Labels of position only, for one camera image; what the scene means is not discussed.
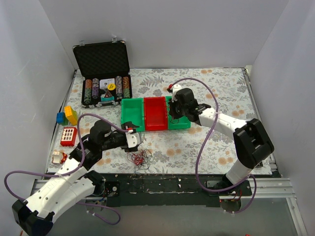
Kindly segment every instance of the red plastic bin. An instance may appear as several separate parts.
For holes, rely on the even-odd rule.
[[[144,98],[144,126],[146,131],[167,130],[165,97]]]

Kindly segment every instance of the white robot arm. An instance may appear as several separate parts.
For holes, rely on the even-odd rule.
[[[26,200],[17,200],[13,206],[15,221],[29,236],[45,236],[55,221],[81,199],[94,194],[101,195],[105,181],[101,174],[90,168],[102,158],[102,152],[121,147],[126,152],[137,151],[141,143],[137,126],[127,122],[122,125],[127,133],[112,131],[111,126],[98,120],[90,134],[82,138],[85,159],[83,165],[75,170],[82,160],[80,144],[71,152],[70,157],[56,172],[59,177],[49,179],[44,186]]]
[[[191,122],[201,126],[211,127],[213,125],[216,110],[207,104],[198,104],[191,89],[174,85],[170,86],[169,92],[172,93],[172,100],[168,101],[168,104],[173,119],[186,116]],[[265,128],[257,119],[246,121],[218,114],[215,130],[234,140],[238,157],[216,189],[238,183],[274,151],[274,146]]]

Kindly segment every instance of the poker chip case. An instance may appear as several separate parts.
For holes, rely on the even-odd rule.
[[[117,105],[132,98],[125,41],[77,45],[73,53],[84,77],[83,107]]]

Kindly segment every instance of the white enclosure panel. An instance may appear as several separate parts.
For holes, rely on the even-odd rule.
[[[72,64],[72,46],[127,41],[130,67],[253,64],[288,0],[40,0]]]
[[[4,188],[12,170],[44,172],[56,112],[73,66],[38,0],[0,0],[0,235],[17,236]],[[34,177],[9,178],[13,191],[30,194]]]
[[[291,0],[252,69],[252,89],[290,177],[309,235],[315,235],[315,2]]]

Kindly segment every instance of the floral tablecloth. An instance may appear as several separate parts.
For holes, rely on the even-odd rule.
[[[168,96],[167,87],[177,79],[193,77],[204,81],[214,92],[219,111],[240,119],[255,118],[250,93],[245,83],[241,68],[211,68],[211,69],[131,69],[133,97]],[[67,105],[78,113],[95,113],[120,126],[121,106],[84,109],[81,107],[83,77],[80,70],[74,79]],[[194,81],[183,81],[183,87],[189,87],[199,103],[214,105],[211,94],[202,84]],[[88,134],[97,119],[85,117],[80,124],[82,135]],[[193,174],[196,157],[209,128],[194,123],[187,130],[171,130],[141,133],[143,143],[140,148],[149,149],[152,162],[147,170],[139,173],[150,174]],[[56,139],[53,150],[69,154],[72,147],[60,146],[63,127],[56,129]],[[233,165],[236,157],[234,142],[223,134],[214,131],[208,140],[199,164],[201,174],[225,174]],[[120,148],[103,152],[103,158],[93,166],[100,173],[134,173],[134,164],[128,161],[126,153]],[[47,172],[55,172],[60,164],[49,160]],[[271,174],[268,160],[262,168],[253,170],[254,174]]]

